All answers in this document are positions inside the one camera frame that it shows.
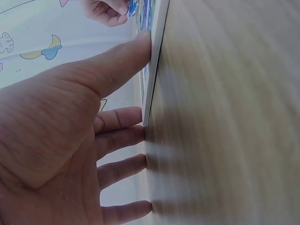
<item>palm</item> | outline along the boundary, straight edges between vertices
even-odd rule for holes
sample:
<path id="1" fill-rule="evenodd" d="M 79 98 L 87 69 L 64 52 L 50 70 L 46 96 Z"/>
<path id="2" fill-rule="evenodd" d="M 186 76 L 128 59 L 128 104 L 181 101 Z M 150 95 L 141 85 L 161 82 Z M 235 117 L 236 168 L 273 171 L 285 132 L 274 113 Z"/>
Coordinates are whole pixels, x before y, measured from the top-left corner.
<path id="1" fill-rule="evenodd" d="M 144 139 L 140 108 L 99 108 L 145 66 L 148 43 L 149 36 L 146 45 L 136 40 L 0 90 L 0 224 L 114 225 L 149 213 L 149 202 L 99 202 L 101 190 L 145 167 L 144 155 L 96 165 Z M 130 49 L 139 61 L 128 60 L 136 54 Z"/>

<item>yellow moon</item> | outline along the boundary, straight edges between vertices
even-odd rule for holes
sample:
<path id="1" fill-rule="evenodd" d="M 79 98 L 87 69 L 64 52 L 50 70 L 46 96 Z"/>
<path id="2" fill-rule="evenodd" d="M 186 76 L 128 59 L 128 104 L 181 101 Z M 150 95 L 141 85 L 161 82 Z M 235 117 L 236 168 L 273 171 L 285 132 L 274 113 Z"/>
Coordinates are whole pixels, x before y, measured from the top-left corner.
<path id="1" fill-rule="evenodd" d="M 46 49 L 53 48 L 53 47 L 59 46 L 59 45 L 61 45 L 60 38 L 58 36 L 52 34 L 52 43 Z M 37 57 L 40 57 L 41 55 L 42 55 L 42 50 L 20 54 L 20 56 L 26 60 L 33 60 L 33 59 L 36 59 Z"/>

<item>cartoon moon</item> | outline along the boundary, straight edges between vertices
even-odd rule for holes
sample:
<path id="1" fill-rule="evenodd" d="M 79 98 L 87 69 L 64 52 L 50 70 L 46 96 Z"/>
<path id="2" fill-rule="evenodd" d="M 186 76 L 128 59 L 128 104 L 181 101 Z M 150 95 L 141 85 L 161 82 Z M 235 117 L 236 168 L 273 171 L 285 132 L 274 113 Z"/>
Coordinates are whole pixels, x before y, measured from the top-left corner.
<path id="1" fill-rule="evenodd" d="M 33 60 L 40 57 L 41 55 L 45 55 L 46 59 L 52 60 L 57 55 L 57 51 L 61 48 L 62 46 L 61 46 L 60 38 L 52 34 L 52 43 L 48 48 L 39 51 L 23 53 L 20 54 L 20 56 L 26 60 Z"/>

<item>blue cartoon figure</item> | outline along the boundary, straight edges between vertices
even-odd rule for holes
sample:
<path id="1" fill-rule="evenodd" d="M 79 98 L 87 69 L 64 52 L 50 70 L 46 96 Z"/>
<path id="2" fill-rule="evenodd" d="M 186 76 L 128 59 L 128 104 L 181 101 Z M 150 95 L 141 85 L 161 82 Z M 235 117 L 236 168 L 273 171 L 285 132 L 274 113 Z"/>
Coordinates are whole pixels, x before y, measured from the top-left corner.
<path id="1" fill-rule="evenodd" d="M 143 13 L 142 13 L 142 24 L 141 24 L 141 28 L 142 30 L 146 30 L 148 29 L 148 25 L 147 25 L 147 13 L 148 13 L 148 0 L 143 0 L 144 2 L 144 7 L 143 7 Z"/>
<path id="2" fill-rule="evenodd" d="M 131 17 L 134 16 L 136 14 L 136 9 L 139 6 L 139 2 L 138 0 L 131 0 L 128 3 L 128 12 L 127 12 L 127 16 Z"/>

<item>wooden table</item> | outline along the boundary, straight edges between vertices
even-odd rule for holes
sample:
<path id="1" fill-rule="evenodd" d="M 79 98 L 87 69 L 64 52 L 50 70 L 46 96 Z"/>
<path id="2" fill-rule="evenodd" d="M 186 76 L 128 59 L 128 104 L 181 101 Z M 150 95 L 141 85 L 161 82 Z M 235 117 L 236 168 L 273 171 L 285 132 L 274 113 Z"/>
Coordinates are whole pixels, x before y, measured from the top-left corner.
<path id="1" fill-rule="evenodd" d="M 146 154 L 153 225 L 300 224 L 300 1 L 171 0 Z"/>

